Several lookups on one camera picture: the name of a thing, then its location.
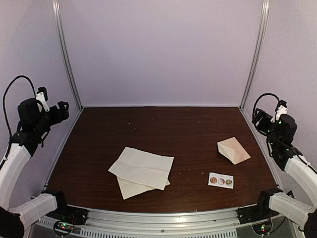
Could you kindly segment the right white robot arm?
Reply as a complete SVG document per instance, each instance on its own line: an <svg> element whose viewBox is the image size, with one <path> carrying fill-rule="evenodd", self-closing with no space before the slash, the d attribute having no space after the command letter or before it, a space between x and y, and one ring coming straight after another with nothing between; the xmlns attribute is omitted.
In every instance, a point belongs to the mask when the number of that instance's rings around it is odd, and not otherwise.
<svg viewBox="0 0 317 238"><path fill-rule="evenodd" d="M255 109L252 123L267 138L270 156L278 167L292 177L304 190L312 205L307 205L287 195L280 189L264 190L254 207L254 215L264 219L272 211L296 223L307 238L317 236L317 172L303 154L292 145L297 130L295 120L286 113L270 116Z"/></svg>

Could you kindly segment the beige paper envelope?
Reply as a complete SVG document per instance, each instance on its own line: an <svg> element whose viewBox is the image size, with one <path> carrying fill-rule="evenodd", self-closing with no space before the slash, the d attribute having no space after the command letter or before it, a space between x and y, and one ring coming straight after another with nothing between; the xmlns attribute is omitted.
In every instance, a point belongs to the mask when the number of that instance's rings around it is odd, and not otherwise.
<svg viewBox="0 0 317 238"><path fill-rule="evenodd" d="M219 153L226 157L234 165L251 158L248 152L235 137L219 141L217 143L217 147Z"/></svg>

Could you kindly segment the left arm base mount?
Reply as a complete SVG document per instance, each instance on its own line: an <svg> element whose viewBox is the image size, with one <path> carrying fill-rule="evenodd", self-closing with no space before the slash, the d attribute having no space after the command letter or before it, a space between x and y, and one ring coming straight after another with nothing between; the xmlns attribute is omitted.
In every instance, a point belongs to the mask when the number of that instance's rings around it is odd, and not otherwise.
<svg viewBox="0 0 317 238"><path fill-rule="evenodd" d="M57 208L56 210L46 214L46 216L73 225L84 225L86 224L88 210L67 205L64 208Z"/></svg>

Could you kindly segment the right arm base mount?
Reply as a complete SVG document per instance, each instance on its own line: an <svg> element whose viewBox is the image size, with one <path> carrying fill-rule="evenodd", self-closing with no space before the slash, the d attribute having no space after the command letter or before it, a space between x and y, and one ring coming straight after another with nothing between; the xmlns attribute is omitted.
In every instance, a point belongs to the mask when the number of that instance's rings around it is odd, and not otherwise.
<svg viewBox="0 0 317 238"><path fill-rule="evenodd" d="M272 210L264 210L260 211L257 205L244 207L240 206L236 210L237 217L239 219L239 223L246 224L246 223L253 223L265 219L270 219L274 216L279 215L278 212Z"/></svg>

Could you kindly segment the white letter paper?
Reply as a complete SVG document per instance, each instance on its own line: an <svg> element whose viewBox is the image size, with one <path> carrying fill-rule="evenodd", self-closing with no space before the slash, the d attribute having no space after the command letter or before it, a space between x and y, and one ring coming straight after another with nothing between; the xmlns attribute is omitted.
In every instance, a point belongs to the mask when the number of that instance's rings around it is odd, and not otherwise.
<svg viewBox="0 0 317 238"><path fill-rule="evenodd" d="M120 179L164 190L173 157L125 147L109 172Z"/></svg>

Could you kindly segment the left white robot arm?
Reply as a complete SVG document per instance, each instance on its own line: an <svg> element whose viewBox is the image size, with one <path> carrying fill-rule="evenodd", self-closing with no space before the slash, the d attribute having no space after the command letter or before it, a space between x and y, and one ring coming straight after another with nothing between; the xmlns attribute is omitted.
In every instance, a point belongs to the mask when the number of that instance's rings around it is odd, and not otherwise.
<svg viewBox="0 0 317 238"><path fill-rule="evenodd" d="M62 191L42 193L24 204L10 208L13 188L25 165L35 154L51 126L69 117L69 104L60 101L47 107L45 100L30 98L18 106L20 121L16 133L10 138L8 152L0 162L0 236L22 238L25 231L46 214L53 212L60 220L71 216Z"/></svg>

